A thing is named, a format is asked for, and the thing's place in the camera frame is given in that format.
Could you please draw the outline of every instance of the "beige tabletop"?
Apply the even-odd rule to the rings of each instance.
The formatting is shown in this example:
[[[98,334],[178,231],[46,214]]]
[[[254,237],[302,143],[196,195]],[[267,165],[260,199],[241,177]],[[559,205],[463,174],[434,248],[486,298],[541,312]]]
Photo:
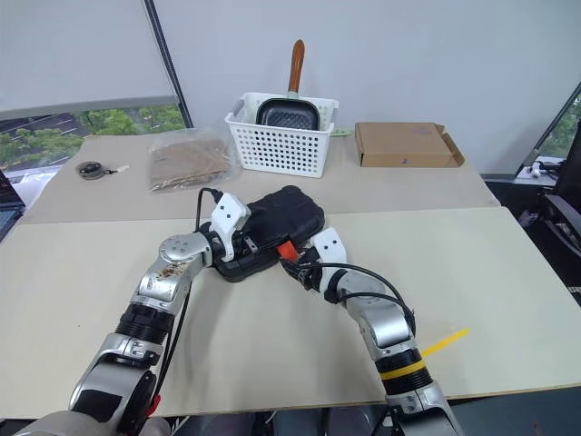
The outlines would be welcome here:
[[[418,320],[448,397],[581,383],[581,311],[501,207],[327,216],[349,260],[384,275]],[[0,414],[35,418],[71,391],[160,242],[192,220],[21,224],[0,244]],[[240,283],[213,269],[192,300],[158,412],[381,401],[356,323],[279,265]]]
[[[21,223],[69,223],[193,218],[197,189],[150,193],[149,150],[155,135],[94,136],[44,188]],[[83,161],[109,168],[130,165],[123,172],[84,181],[75,173]],[[332,138],[320,179],[241,170],[217,183],[223,191],[252,202],[295,184],[325,213],[411,211],[498,206],[469,162],[459,168],[361,168],[353,137]],[[204,203],[209,216],[212,202]]]

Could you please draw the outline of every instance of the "white plastic basket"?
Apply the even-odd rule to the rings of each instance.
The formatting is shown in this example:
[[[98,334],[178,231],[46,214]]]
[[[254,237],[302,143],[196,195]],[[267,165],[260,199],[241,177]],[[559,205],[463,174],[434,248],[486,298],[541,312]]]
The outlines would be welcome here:
[[[339,102],[324,98],[300,98],[317,106],[320,130],[255,124],[262,102],[281,97],[286,95],[246,93],[226,115],[224,121],[230,126],[242,167],[270,173],[321,177]]]

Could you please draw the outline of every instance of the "frying pan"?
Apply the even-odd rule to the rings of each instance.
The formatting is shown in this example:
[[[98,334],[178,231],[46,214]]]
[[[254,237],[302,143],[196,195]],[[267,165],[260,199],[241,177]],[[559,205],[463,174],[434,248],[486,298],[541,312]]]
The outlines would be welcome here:
[[[287,98],[271,98],[263,102],[256,113],[256,124],[319,130],[317,107],[306,100],[299,100],[300,70],[304,56],[305,44],[300,39],[292,47]]]

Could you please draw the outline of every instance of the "black plastic case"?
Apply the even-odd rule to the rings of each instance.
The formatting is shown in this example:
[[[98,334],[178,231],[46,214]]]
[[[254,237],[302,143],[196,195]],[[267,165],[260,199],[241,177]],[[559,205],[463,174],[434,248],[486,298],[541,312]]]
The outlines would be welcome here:
[[[297,250],[325,224],[323,210],[296,186],[285,186],[261,200],[249,203],[251,217],[241,232],[234,234],[234,260],[214,259],[213,266],[227,282],[240,282],[279,260],[276,247],[292,241]],[[208,233],[210,223],[200,228]],[[252,253],[243,241],[250,236],[258,251]]]

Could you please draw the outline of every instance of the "wooden handle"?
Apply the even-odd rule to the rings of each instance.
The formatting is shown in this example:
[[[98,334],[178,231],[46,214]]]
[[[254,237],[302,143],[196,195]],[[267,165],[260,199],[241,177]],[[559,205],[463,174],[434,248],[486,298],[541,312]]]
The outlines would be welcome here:
[[[297,94],[299,93],[300,70],[302,69],[302,60],[304,57],[305,44],[300,39],[292,47],[292,59],[290,60],[289,91]]]

